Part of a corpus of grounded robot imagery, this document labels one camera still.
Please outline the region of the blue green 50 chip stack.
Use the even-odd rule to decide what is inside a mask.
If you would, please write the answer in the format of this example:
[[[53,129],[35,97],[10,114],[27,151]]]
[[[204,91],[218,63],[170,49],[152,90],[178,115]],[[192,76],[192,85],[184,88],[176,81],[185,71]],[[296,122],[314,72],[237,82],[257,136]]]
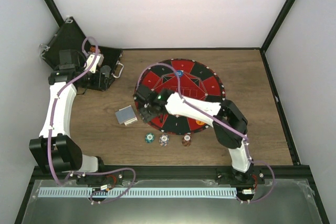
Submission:
[[[154,136],[153,133],[148,133],[145,136],[145,142],[146,143],[152,143],[154,141],[154,139],[155,139],[155,136]]]

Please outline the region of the blue orange 10 chip stack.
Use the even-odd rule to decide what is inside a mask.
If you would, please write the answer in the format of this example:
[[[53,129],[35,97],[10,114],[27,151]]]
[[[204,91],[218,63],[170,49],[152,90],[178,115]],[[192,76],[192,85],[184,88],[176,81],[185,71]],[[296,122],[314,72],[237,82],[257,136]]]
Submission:
[[[162,134],[160,137],[159,137],[159,144],[162,146],[162,147],[165,147],[167,146],[169,143],[169,136],[166,135],[166,134]]]

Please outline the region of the blue small blind button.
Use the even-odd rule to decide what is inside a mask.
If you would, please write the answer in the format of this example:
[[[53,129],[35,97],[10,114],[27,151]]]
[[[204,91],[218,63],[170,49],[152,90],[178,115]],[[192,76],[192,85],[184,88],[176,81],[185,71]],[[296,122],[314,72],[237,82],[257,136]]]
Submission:
[[[178,77],[182,77],[183,76],[183,71],[182,70],[177,70],[175,72],[175,75],[178,76]]]

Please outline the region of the orange big blind button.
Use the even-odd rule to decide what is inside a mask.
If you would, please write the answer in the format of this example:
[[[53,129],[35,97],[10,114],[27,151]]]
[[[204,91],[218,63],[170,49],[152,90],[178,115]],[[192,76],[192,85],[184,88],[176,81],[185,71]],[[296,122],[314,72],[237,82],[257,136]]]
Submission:
[[[195,122],[196,122],[197,125],[204,125],[205,124],[204,122],[198,121],[198,120],[196,120]]]

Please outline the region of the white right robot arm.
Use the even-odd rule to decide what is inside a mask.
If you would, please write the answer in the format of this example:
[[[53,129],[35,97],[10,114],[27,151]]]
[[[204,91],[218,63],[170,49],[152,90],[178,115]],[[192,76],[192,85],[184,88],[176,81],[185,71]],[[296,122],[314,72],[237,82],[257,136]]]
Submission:
[[[145,86],[139,87],[133,97],[145,123],[169,114],[195,119],[212,127],[217,141],[229,150],[235,181],[244,184],[251,179],[253,160],[248,152],[248,121],[234,102],[227,99],[221,103],[201,101],[168,89],[157,93]]]

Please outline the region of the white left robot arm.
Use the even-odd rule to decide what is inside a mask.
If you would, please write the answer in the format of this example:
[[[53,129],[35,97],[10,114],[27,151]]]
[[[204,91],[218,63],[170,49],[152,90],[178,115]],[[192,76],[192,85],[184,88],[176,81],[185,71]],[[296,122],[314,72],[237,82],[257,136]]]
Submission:
[[[60,52],[60,64],[48,78],[50,101],[44,126],[39,137],[30,140],[29,150],[44,174],[79,171],[89,173],[95,184],[102,184],[107,170],[101,158],[83,154],[70,137],[70,118],[79,87],[86,88],[100,72],[102,54],[91,53],[80,63],[82,54],[75,50]]]

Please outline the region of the white card box tray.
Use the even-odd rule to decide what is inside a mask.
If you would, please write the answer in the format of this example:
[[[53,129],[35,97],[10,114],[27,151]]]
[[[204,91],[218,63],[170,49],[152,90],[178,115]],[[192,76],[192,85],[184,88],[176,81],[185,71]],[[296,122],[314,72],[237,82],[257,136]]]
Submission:
[[[132,118],[132,119],[129,119],[127,121],[124,122],[124,125],[127,126],[127,125],[130,125],[134,122],[136,122],[138,119],[137,118]]]

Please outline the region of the red brown chip stack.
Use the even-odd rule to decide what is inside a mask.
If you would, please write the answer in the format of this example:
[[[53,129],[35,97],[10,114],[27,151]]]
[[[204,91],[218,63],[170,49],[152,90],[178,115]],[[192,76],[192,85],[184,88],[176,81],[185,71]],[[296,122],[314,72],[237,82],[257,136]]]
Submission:
[[[184,147],[188,147],[191,145],[191,136],[189,134],[185,134],[182,138],[182,145]]]

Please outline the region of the black poker chip case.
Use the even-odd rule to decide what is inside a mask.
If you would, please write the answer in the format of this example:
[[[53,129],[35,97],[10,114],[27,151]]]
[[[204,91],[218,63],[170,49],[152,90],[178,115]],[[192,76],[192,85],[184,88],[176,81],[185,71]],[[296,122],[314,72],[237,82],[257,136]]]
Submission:
[[[96,47],[90,42],[82,44],[86,36],[73,17],[69,17],[54,34],[49,44],[44,45],[42,59],[52,68],[48,78],[49,85],[57,82],[69,82],[85,71],[88,54],[95,53]],[[121,49],[98,46],[102,58],[96,71],[89,71],[76,82],[76,88],[106,91],[115,81],[114,73],[122,56]]]

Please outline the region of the round red black poker mat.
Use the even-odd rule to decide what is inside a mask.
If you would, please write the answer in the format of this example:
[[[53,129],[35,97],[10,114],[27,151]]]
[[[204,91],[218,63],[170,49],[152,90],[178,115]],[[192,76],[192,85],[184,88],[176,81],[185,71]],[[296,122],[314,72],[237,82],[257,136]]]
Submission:
[[[162,62],[172,66],[176,71],[182,70],[183,76],[175,76],[173,71],[165,66],[154,66],[146,69],[141,75],[139,84],[157,93],[162,89],[176,92],[177,81],[180,80],[183,96],[207,102],[222,102],[225,99],[222,81],[208,66],[190,59],[168,59]],[[197,125],[195,121],[185,116],[164,114],[152,119],[148,125],[161,132],[175,135],[193,134],[208,128],[207,124]]]

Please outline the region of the light blue slotted strip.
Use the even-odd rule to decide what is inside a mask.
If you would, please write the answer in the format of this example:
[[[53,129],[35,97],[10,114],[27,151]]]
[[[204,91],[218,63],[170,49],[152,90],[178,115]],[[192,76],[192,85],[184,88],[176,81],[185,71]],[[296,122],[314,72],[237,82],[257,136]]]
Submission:
[[[40,198],[220,198],[235,199],[235,188],[114,188],[108,192],[95,193],[92,188],[42,187]]]

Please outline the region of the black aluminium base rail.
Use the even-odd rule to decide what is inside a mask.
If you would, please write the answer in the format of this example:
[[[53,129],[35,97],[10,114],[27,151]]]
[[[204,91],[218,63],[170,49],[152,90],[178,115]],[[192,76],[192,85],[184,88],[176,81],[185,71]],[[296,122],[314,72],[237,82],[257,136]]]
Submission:
[[[140,180],[214,180],[220,185],[247,186],[252,185],[257,180],[257,184],[264,184],[266,180],[271,180],[272,175],[266,166],[254,166],[249,179],[244,183],[237,180],[233,175],[233,169],[230,166],[130,166],[135,170],[135,181]],[[313,176],[308,165],[289,165],[289,166],[272,166],[275,179],[297,179],[313,182]],[[131,181],[133,173],[131,171],[116,172],[113,174],[116,178],[116,184],[121,185],[124,181]],[[36,166],[33,170],[30,184],[36,180],[48,180],[53,178],[51,175],[43,174]],[[101,185],[104,182],[113,182],[112,178],[107,175],[85,175],[84,178],[78,178],[78,175],[70,177],[80,185]]]

